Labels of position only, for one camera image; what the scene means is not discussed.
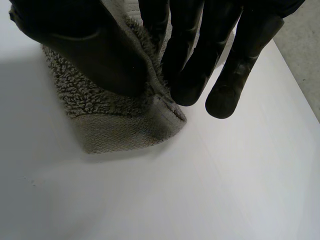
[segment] gray floor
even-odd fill
[[[306,0],[274,41],[320,121],[320,0]]]

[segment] terry cloth towel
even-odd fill
[[[176,135],[187,119],[170,97],[144,28],[126,13],[137,1],[102,0],[148,66],[149,82],[140,98],[97,87],[56,52],[43,46],[57,95],[83,148],[90,154],[142,149]]]

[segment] gloved hand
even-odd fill
[[[270,9],[252,8],[250,2],[170,0],[168,4],[168,0],[139,0],[144,26],[158,49],[171,11],[172,34],[161,62],[171,96],[179,105],[191,106],[199,99],[243,12],[228,60],[206,101],[208,113],[216,118],[224,119],[234,112],[260,52],[283,25],[282,18]],[[187,61],[202,10],[200,37]]]
[[[11,18],[26,35],[66,57],[97,85],[126,96],[143,92],[146,63],[132,51],[130,41],[121,39],[117,23],[100,0],[10,1]],[[205,104],[210,115],[224,119],[235,111],[261,51],[283,26],[282,18],[303,2],[139,0],[139,7],[157,51],[171,11],[172,34],[162,71],[172,98],[182,106],[193,105],[201,96],[241,16],[229,57]],[[186,63],[202,11],[200,37]]]

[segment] folded towel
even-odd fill
[[[165,86],[148,33],[126,13],[129,4],[137,1],[102,2],[125,33],[123,37],[130,38],[147,63],[149,78],[145,93],[134,98],[99,88],[65,58],[43,46],[58,97],[83,149],[90,154],[142,149],[162,143],[177,134],[187,119]]]

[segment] white surface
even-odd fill
[[[1,2],[1,240],[319,240],[320,125],[272,42],[235,114],[184,108],[174,139],[86,155],[38,44]]]

